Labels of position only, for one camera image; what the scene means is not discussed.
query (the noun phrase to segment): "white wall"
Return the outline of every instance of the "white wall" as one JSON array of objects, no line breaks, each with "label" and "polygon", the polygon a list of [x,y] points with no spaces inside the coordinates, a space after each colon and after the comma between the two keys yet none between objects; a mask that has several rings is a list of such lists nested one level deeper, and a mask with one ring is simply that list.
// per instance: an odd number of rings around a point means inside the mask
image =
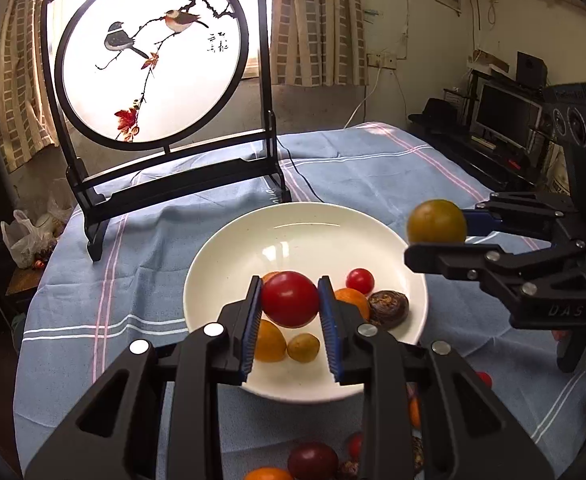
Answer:
[{"label": "white wall", "polygon": [[[393,52],[398,60],[397,76],[407,101],[406,114],[420,112],[429,97],[441,97],[442,88],[457,86],[466,71],[471,49],[469,0],[462,0],[462,13],[435,0],[410,0],[408,37],[407,0],[363,0],[365,9],[379,16],[365,24],[368,51]],[[369,91],[377,69],[369,69]],[[342,128],[364,96],[362,87],[294,88],[273,87],[279,132],[304,132]],[[405,110],[395,76],[383,70],[375,93],[367,102],[366,120],[406,127]],[[363,108],[352,124],[362,122]],[[258,128],[260,101],[257,80],[245,80],[227,106],[200,132],[185,142]],[[106,170],[146,153],[118,152],[99,146],[80,134],[72,135],[77,155],[89,173]],[[60,149],[48,147],[7,178],[16,190],[18,203],[37,214],[45,205],[48,183],[64,176],[66,163]]]},{"label": "white wall", "polygon": [[496,24],[480,0],[480,48],[503,59],[515,77],[517,52],[544,60],[550,84],[586,81],[586,11],[551,0],[497,0]]}]

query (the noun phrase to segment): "monitor screen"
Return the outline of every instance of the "monitor screen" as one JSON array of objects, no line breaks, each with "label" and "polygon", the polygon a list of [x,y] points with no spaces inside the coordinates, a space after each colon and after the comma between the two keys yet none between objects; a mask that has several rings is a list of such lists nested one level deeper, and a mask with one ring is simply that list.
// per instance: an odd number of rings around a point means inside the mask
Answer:
[{"label": "monitor screen", "polygon": [[537,126],[540,106],[485,84],[476,122],[527,149],[530,128]]}]

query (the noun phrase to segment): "bird painting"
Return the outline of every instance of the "bird painting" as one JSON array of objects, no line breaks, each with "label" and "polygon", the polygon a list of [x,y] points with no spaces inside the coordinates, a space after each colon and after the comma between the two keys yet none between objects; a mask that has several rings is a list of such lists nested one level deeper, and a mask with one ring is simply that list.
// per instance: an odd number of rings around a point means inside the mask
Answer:
[{"label": "bird painting", "polygon": [[167,10],[164,16],[164,23],[166,23],[166,26],[175,34],[183,32],[193,23],[199,23],[199,25],[204,25],[204,27],[209,28],[206,23],[199,21],[199,16],[197,14],[191,14],[181,10]]},{"label": "bird painting", "polygon": [[113,52],[121,52],[129,48],[144,59],[148,59],[147,54],[133,46],[134,43],[135,40],[122,29],[122,22],[114,22],[108,28],[108,34],[104,38],[104,46]]}]

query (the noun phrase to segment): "bird tail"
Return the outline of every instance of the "bird tail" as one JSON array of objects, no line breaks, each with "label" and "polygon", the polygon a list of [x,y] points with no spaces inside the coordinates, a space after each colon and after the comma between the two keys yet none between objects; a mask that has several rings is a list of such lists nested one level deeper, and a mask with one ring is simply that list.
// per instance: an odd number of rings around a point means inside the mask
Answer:
[{"label": "bird tail", "polygon": [[135,48],[134,46],[129,47],[133,52],[135,52],[136,54],[139,54],[140,56],[142,56],[144,59],[148,59],[148,55],[143,53],[140,49]]}]

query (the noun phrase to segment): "wall outlet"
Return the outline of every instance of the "wall outlet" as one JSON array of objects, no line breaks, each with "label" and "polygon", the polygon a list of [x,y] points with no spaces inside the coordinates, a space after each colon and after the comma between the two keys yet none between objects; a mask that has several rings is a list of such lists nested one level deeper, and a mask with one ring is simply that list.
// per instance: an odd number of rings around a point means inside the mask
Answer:
[{"label": "wall outlet", "polygon": [[397,56],[388,52],[369,52],[367,54],[367,64],[375,68],[382,67],[396,70]]}]

